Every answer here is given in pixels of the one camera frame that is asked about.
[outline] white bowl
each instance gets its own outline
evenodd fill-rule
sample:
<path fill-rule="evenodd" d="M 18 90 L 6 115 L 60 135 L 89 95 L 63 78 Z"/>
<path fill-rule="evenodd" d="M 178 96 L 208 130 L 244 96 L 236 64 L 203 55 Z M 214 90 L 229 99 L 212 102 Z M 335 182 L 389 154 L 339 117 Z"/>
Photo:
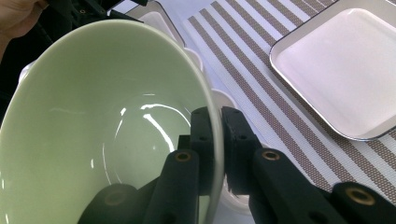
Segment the white bowl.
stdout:
<path fill-rule="evenodd" d="M 223 173 L 219 111 L 199 69 L 164 33 L 100 21 L 63 37 L 20 83 L 0 132 L 0 220 L 77 223 L 113 183 L 157 177 L 191 111 L 207 106 L 215 180 L 200 223 L 217 207 Z"/>

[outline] striped placemat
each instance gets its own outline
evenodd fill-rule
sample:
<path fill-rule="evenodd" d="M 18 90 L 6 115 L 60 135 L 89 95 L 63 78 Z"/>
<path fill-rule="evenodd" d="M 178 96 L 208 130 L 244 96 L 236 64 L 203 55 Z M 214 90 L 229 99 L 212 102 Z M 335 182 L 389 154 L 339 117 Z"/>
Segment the striped placemat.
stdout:
<path fill-rule="evenodd" d="M 316 186 L 356 181 L 396 203 L 396 132 L 371 142 L 332 131 L 273 70 L 275 42 L 333 0 L 219 0 L 183 25 L 270 147 Z"/>

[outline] brass insert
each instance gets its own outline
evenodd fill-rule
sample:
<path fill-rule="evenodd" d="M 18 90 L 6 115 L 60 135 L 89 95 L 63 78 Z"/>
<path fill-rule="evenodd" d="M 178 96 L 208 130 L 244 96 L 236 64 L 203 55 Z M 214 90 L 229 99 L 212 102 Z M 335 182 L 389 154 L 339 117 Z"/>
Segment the brass insert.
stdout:
<path fill-rule="evenodd" d="M 264 151 L 262 153 L 262 157 L 265 158 L 268 161 L 277 161 L 280 159 L 279 154 L 277 154 L 274 151 Z"/>
<path fill-rule="evenodd" d="M 116 206 L 123 203 L 125 199 L 126 199 L 125 192 L 122 192 L 121 190 L 115 190 L 113 192 L 110 192 L 105 197 L 105 204 L 108 206 Z"/>
<path fill-rule="evenodd" d="M 355 203 L 369 206 L 375 204 L 375 198 L 364 189 L 348 188 L 346 195 Z"/>
<path fill-rule="evenodd" d="M 176 154 L 177 161 L 189 161 L 191 159 L 191 154 L 188 152 L 179 152 Z"/>

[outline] white tray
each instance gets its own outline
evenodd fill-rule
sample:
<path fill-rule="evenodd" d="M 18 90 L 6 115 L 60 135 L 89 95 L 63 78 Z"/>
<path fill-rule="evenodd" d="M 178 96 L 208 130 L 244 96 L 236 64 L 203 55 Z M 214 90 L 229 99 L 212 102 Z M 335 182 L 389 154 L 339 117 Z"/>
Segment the white tray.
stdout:
<path fill-rule="evenodd" d="M 280 39 L 275 70 L 338 133 L 372 140 L 396 126 L 396 6 L 340 0 Z"/>

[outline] bolt hole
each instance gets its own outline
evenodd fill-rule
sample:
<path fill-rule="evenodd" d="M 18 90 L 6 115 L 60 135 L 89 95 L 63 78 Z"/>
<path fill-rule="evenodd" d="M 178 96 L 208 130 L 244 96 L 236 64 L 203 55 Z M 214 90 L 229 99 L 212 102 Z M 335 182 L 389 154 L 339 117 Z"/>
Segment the bolt hole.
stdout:
<path fill-rule="evenodd" d="M 187 152 L 179 152 L 176 154 L 177 161 L 189 161 L 191 159 L 190 153 Z"/>
<path fill-rule="evenodd" d="M 308 213 L 308 215 L 315 223 L 326 224 L 329 222 L 329 220 L 326 218 L 326 216 L 320 212 L 310 212 L 310 213 Z"/>
<path fill-rule="evenodd" d="M 163 214 L 161 223 L 162 224 L 173 224 L 173 223 L 176 223 L 176 220 L 177 220 L 177 218 L 174 214 L 166 213 L 166 214 Z"/>
<path fill-rule="evenodd" d="M 105 197 L 105 204 L 109 206 L 116 206 L 123 203 L 126 199 L 126 194 L 121 191 L 110 192 Z"/>
<path fill-rule="evenodd" d="M 349 188 L 346 189 L 346 195 L 355 203 L 363 205 L 375 204 L 375 198 L 364 189 Z"/>
<path fill-rule="evenodd" d="M 274 151 L 264 151 L 262 153 L 262 157 L 267 159 L 268 161 L 277 161 L 280 159 L 279 154 Z"/>

